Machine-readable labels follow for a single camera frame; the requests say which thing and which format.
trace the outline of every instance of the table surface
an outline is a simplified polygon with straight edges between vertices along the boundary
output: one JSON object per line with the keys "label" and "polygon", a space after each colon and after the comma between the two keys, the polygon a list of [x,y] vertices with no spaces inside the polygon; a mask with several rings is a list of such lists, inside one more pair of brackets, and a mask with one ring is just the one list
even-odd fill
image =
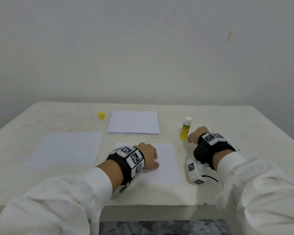
{"label": "table surface", "polygon": [[[107,134],[114,110],[157,111],[159,135]],[[98,119],[104,111],[106,118]],[[196,186],[188,182],[185,162],[192,156],[195,145],[179,139],[182,122],[192,117],[190,132],[207,126],[232,143],[246,158],[261,158],[276,163],[294,179],[294,140],[251,106],[167,106],[109,103],[37,102],[0,130],[0,211],[8,200],[23,195],[43,180],[64,174],[82,174],[94,165],[57,166],[44,170],[30,170],[24,162],[49,132],[104,132],[96,164],[105,160],[116,142],[172,143],[182,184],[132,185],[112,198],[103,210],[102,218],[109,220],[165,220],[218,217],[214,202],[222,189],[213,180]],[[218,179],[215,171],[205,169],[207,175]],[[109,217],[113,211],[119,217]],[[140,209],[135,213],[149,213],[148,217],[124,215],[124,208]]]}

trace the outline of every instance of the white wall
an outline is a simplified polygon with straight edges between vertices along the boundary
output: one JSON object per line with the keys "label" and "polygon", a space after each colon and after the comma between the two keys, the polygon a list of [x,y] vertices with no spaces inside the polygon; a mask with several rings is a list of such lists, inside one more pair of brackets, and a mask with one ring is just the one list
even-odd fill
{"label": "white wall", "polygon": [[0,127],[36,101],[253,105],[294,138],[294,0],[0,0]]}

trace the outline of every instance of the sheet of paper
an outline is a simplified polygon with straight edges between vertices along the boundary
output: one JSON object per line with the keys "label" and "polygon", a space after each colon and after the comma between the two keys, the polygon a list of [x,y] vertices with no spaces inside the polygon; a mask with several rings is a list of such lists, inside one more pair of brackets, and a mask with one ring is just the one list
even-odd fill
{"label": "sheet of paper", "polygon": [[152,111],[115,110],[107,133],[157,135],[160,133],[158,114]]}
{"label": "sheet of paper", "polygon": [[49,133],[25,162],[31,168],[94,164],[102,132]]}
{"label": "sheet of paper", "polygon": [[[135,143],[117,142],[115,148],[121,146],[134,146]],[[177,165],[176,157],[171,143],[152,143],[157,149],[159,168],[154,171],[142,170],[141,174],[135,180],[148,184],[167,184],[178,185],[181,183],[179,167]]]}

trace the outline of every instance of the glue stick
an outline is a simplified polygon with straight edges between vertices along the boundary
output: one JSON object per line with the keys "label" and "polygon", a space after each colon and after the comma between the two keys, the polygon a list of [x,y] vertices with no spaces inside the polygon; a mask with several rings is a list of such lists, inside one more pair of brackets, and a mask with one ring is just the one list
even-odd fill
{"label": "glue stick", "polygon": [[191,126],[192,118],[191,117],[186,117],[183,122],[183,127],[180,135],[180,139],[185,141],[187,139],[187,134],[189,131],[189,128]]}

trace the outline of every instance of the yellow bottle cap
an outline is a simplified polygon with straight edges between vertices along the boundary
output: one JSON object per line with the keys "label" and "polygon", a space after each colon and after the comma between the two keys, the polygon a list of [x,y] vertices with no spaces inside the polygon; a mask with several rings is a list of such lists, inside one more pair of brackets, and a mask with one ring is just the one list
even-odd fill
{"label": "yellow bottle cap", "polygon": [[103,119],[105,118],[105,112],[103,112],[103,111],[99,111],[99,112],[98,112],[98,118],[99,118],[100,120],[103,120]]}

